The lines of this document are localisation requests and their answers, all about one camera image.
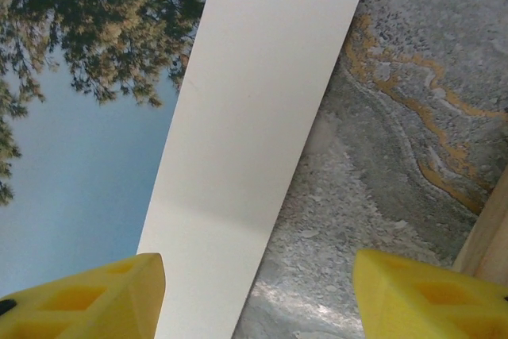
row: tree foliage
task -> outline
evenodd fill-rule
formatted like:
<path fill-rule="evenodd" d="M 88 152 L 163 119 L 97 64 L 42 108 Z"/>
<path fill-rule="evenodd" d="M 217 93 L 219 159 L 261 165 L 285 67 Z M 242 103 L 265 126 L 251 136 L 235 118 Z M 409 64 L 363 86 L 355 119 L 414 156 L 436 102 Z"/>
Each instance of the tree foliage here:
<path fill-rule="evenodd" d="M 10 121 L 44 101 L 37 76 L 58 70 L 100 104 L 119 96 L 160 106 L 166 72 L 180 87 L 205 0 L 0 0 L 0 205 L 13 197 L 10 160 L 21 156 Z M 8 74 L 17 78 L 9 83 Z"/>

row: blue sky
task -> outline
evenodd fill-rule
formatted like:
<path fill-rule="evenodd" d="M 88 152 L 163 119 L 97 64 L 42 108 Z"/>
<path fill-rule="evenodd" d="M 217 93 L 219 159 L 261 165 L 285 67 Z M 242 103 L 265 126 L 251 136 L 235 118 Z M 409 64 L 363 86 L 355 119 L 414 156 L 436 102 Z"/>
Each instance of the blue sky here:
<path fill-rule="evenodd" d="M 47 102 L 13 123 L 23 157 L 0 207 L 0 297 L 136 253 L 177 99 L 165 76 L 159 109 L 99 106 L 64 64 L 40 81 Z"/>

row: black object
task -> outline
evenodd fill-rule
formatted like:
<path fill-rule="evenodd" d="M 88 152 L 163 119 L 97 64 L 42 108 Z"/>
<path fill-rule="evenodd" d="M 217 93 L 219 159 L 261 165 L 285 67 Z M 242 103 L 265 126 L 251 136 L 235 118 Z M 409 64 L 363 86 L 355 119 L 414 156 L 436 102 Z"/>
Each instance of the black object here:
<path fill-rule="evenodd" d="M 17 306 L 17 302 L 14 299 L 4 299 L 0 301 L 0 315 L 5 314 L 7 311 L 12 310 Z"/>

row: square hole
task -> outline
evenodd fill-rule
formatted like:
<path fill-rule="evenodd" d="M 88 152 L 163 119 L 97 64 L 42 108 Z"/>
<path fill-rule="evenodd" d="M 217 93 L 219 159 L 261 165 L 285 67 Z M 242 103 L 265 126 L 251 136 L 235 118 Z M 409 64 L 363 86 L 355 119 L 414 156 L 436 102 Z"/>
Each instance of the square hole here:
<path fill-rule="evenodd" d="M 58 292 L 47 301 L 41 310 L 80 311 L 86 310 L 106 291 L 105 287 L 73 286 Z"/>
<path fill-rule="evenodd" d="M 133 264 L 118 264 L 108 269 L 108 273 L 124 274 L 134 267 Z"/>
<path fill-rule="evenodd" d="M 471 339 L 506 339 L 508 322 L 502 318 L 452 318 L 453 323 Z"/>
<path fill-rule="evenodd" d="M 454 283 L 428 282 L 415 287 L 433 305 L 479 305 L 471 293 Z"/>
<path fill-rule="evenodd" d="M 22 322 L 7 334 L 6 339 L 54 339 L 70 325 L 66 322 Z"/>

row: granite texture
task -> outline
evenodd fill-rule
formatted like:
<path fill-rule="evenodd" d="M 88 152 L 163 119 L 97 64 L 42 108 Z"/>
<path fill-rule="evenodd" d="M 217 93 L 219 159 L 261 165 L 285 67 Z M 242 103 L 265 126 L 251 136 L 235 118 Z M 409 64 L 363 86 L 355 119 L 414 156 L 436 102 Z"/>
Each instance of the granite texture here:
<path fill-rule="evenodd" d="M 362 338 L 358 248 L 452 263 L 508 161 L 507 58 L 508 0 L 360 1 L 234 338 Z"/>

